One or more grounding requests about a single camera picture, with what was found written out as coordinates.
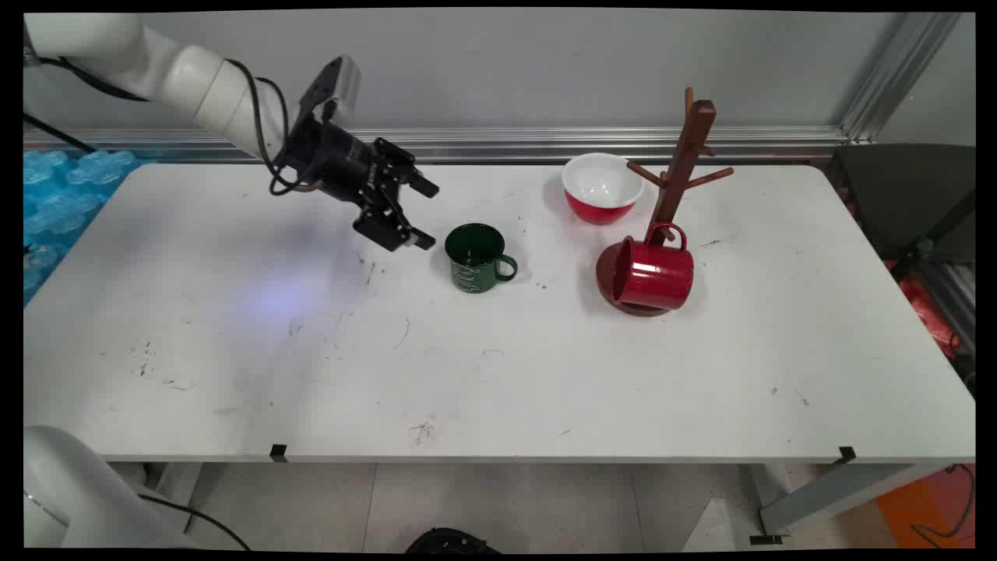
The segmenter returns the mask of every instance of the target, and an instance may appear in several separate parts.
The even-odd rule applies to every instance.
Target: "wooden base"
[[[602,297],[606,298],[606,301],[616,309],[625,311],[631,315],[654,317],[667,312],[667,309],[651,307],[648,305],[640,305],[636,303],[613,303],[613,300],[609,295],[610,287],[613,284],[613,264],[616,262],[616,254],[619,253],[622,246],[623,242],[618,242],[612,246],[609,246],[602,251],[602,254],[599,255],[599,261],[595,264],[596,283],[599,285],[599,292],[602,293]]]

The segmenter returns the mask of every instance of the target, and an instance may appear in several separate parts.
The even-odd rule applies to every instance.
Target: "black object on floor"
[[[433,528],[412,542],[406,554],[500,555],[485,540],[453,528]]]

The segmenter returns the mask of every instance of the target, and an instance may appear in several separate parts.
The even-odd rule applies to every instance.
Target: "table leg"
[[[197,485],[201,465],[203,464],[199,462],[168,463],[154,491],[169,502],[190,506],[190,497],[193,496],[193,488]],[[189,514],[154,503],[151,505],[180,533],[186,532],[187,523],[190,521]]]
[[[847,463],[766,504],[759,511],[769,535],[831,518],[942,469],[944,464]]]

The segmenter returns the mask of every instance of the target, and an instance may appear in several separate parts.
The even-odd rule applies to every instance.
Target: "black cable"
[[[288,120],[287,120],[287,102],[284,101],[284,93],[280,90],[280,86],[278,86],[272,80],[268,80],[266,78],[259,78],[259,77],[257,77],[256,80],[259,80],[260,82],[262,82],[264,84],[269,84],[270,87],[273,88],[273,91],[277,94],[277,99],[280,100],[280,116],[283,119],[283,123],[284,123],[284,144],[283,144],[283,146],[280,147],[280,151],[277,152],[277,162],[281,162],[280,167],[277,168],[277,174],[279,175],[281,172],[284,171],[284,168],[286,167],[286,165],[283,164],[283,160],[284,160],[284,149],[287,148],[287,140],[288,140],[288,136],[287,135],[290,134],[290,130],[288,129]],[[302,180],[303,177],[304,177],[304,174],[301,174],[301,176],[298,177],[298,181],[295,182],[295,183],[298,184],[298,185],[300,185],[301,184],[301,180]],[[290,188],[290,187],[288,187],[287,189],[285,189],[283,191],[276,191],[274,189],[274,187],[276,187],[276,186],[277,186],[277,176],[274,176],[273,179],[270,180],[270,187],[269,187],[270,195],[273,195],[274,197],[280,197],[282,195],[287,195],[288,193],[294,191],[294,189]]]
[[[251,549],[249,549],[249,546],[246,545],[246,542],[242,541],[242,538],[240,538],[237,535],[235,535],[235,532],[229,530],[224,524],[222,524],[221,522],[218,522],[217,520],[215,520],[214,518],[211,518],[210,516],[208,516],[206,514],[197,512],[196,510],[194,510],[192,508],[189,508],[189,507],[186,507],[186,506],[183,506],[183,505],[180,505],[180,504],[175,504],[175,503],[171,503],[169,501],[164,501],[164,500],[162,500],[160,498],[156,498],[156,497],[149,496],[149,495],[144,495],[142,493],[139,493],[139,496],[142,497],[142,498],[144,498],[145,500],[147,500],[149,502],[154,502],[155,504],[161,504],[162,506],[168,506],[169,508],[175,508],[176,510],[182,510],[183,512],[186,512],[187,514],[189,514],[191,516],[196,516],[198,518],[203,518],[204,520],[207,520],[211,524],[214,524],[215,526],[217,526],[218,528],[220,528],[221,531],[223,531],[226,534],[228,534],[229,536],[231,536],[231,538],[233,540],[237,541],[239,543],[239,545],[242,546],[242,549],[244,549],[246,551],[252,551]]]
[[[95,149],[94,147],[92,147],[92,146],[90,146],[90,145],[88,145],[88,144],[86,144],[86,143],[84,143],[82,141],[76,140],[75,138],[67,135],[66,133],[60,131],[59,129],[56,129],[52,125],[49,125],[48,123],[45,123],[43,121],[38,120],[35,117],[30,116],[30,115],[28,115],[24,111],[22,111],[21,114],[24,115],[24,122],[25,123],[27,123],[27,124],[29,124],[29,125],[37,128],[37,129],[39,129],[41,131],[46,132],[46,133],[48,133],[48,134],[56,137],[57,139],[65,142],[65,143],[71,144],[71,145],[79,148],[80,150],[86,152],[87,154],[93,154],[94,152],[97,152],[97,149]]]
[[[41,57],[39,60],[42,62],[42,64],[52,65],[72,72],[73,74],[76,75],[77,78],[85,82],[88,86],[94,88],[95,90],[103,94],[107,94],[109,96],[113,96],[127,101],[137,101],[137,102],[146,102],[146,103],[149,101],[146,98],[141,98],[135,94],[132,94],[131,92],[122,90],[117,86],[108,84],[107,82],[101,80],[100,78],[94,76],[93,74],[90,74],[86,70],[83,70],[82,68],[72,64],[65,57],[60,57],[58,60],[50,59],[48,57]]]
[[[943,534],[943,533],[939,532],[938,530],[935,530],[933,528],[928,528],[924,524],[911,524],[910,525],[910,529],[912,529],[915,534],[917,534],[918,536],[921,536],[922,538],[924,538],[928,543],[930,543],[932,546],[934,546],[935,549],[941,549],[942,547],[940,545],[938,545],[937,543],[935,543],[934,540],[932,540],[931,538],[929,538],[929,537],[925,536],[924,534],[922,534],[921,533],[921,528],[924,528],[925,530],[927,530],[928,532],[931,532],[932,534],[938,536],[939,538],[950,538],[950,537],[954,536],[955,534],[958,534],[959,530],[962,529],[962,524],[966,521],[966,518],[969,516],[969,509],[973,506],[973,497],[976,496],[976,477],[973,476],[973,472],[970,471],[969,468],[965,466],[965,464],[961,464],[960,463],[960,464],[956,464],[956,465],[958,465],[963,470],[965,470],[966,474],[969,475],[969,501],[966,503],[966,509],[962,511],[962,517],[959,518],[959,522],[955,525],[955,528],[952,528],[951,532],[945,532]],[[950,466],[946,467],[945,468],[945,473],[952,473],[953,471],[955,471],[955,467],[956,467],[955,465],[950,465]]]
[[[259,116],[259,94],[256,92],[256,80],[253,78],[252,73],[249,72],[249,69],[246,68],[245,65],[243,65],[239,61],[233,59],[225,59],[225,61],[230,63],[235,68],[239,69],[239,71],[242,72],[243,76],[246,77],[246,81],[249,84],[249,97],[252,98],[252,114],[253,114],[253,121],[255,121],[256,124],[256,144],[258,145],[259,148],[259,157],[260,160],[263,161],[263,165],[266,166],[267,171],[270,172],[271,176],[273,176],[273,182],[270,184],[270,194],[277,197],[281,195],[287,195],[288,193],[294,191],[295,189],[301,186],[301,184],[304,182],[306,173],[302,173],[301,175],[299,175],[298,179],[293,183],[290,183],[284,178],[280,177],[280,171],[284,167],[281,166],[279,169],[274,167],[273,162],[270,160],[270,155],[267,154],[266,143],[263,141],[263,126],[261,124],[262,120],[260,119]],[[286,114],[287,113],[286,106],[283,107],[282,109],[284,114]],[[288,131],[287,128],[285,127],[284,138],[287,138],[287,134]],[[283,185],[287,189],[285,189],[284,191],[274,191],[273,186],[276,185],[277,183]]]

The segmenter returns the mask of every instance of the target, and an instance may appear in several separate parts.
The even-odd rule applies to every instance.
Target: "floor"
[[[502,553],[896,546],[874,502],[751,546],[758,501],[746,466],[232,463],[204,465],[190,506],[259,550],[401,553],[433,527]],[[187,534],[236,547],[199,519]]]

